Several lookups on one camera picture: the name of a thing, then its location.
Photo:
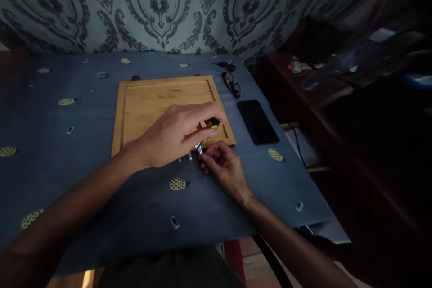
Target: glasses frame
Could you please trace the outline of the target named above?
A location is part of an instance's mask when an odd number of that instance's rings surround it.
[[[236,99],[240,98],[242,95],[242,87],[238,82],[234,81],[234,74],[232,74],[231,71],[226,71],[222,73],[222,78],[224,79],[227,88],[233,93],[234,97]]]

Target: wooden tray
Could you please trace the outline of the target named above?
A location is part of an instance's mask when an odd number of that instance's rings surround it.
[[[116,155],[123,145],[144,134],[169,106],[204,104],[209,101],[216,101],[224,110],[210,75],[120,82],[111,156]],[[202,147],[220,140],[228,145],[236,145],[228,121]]]

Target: table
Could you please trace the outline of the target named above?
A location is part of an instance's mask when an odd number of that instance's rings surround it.
[[[130,60],[123,64],[122,58]],[[260,101],[280,143],[255,146],[237,108],[237,99],[223,83],[223,69],[211,62],[233,60],[235,79],[243,95],[240,100]],[[23,63],[28,79],[4,85],[3,91],[21,89],[18,100],[3,116],[0,147],[14,146],[19,152],[0,158],[0,248],[5,248],[22,229],[21,220],[46,208],[58,197],[110,157],[117,89],[133,75],[142,79],[213,75],[238,145],[251,190],[276,215],[292,227],[317,224],[334,215],[301,164],[274,117],[269,103],[241,61],[232,55],[154,52],[112,54],[41,55]],[[50,72],[40,74],[39,68]],[[95,81],[104,71],[108,78]],[[74,98],[60,106],[63,98]],[[74,126],[71,134],[66,134]],[[281,153],[278,162],[269,149]],[[174,178],[189,181],[185,190],[169,190]],[[301,212],[297,203],[303,203]],[[180,224],[175,230],[174,216]],[[56,275],[94,269],[113,260],[140,253],[238,239],[256,231],[241,209],[211,176],[193,161],[173,162],[132,176],[69,247]]]

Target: patterned wall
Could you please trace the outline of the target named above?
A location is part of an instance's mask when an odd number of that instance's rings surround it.
[[[359,0],[1,0],[0,28],[34,52],[233,53],[246,64],[299,18],[340,18]]]

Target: floor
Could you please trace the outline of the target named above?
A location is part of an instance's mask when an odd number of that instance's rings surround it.
[[[280,284],[276,279],[270,265],[261,253],[259,247],[255,244],[255,241],[251,238],[241,238],[240,246],[243,254],[243,266],[244,273],[246,275],[247,287],[248,288],[280,288]],[[350,278],[356,283],[359,288],[371,288],[365,283],[361,282],[357,278],[351,276],[342,264],[336,262]],[[293,275],[283,266],[289,280],[291,281],[294,288],[302,288]]]

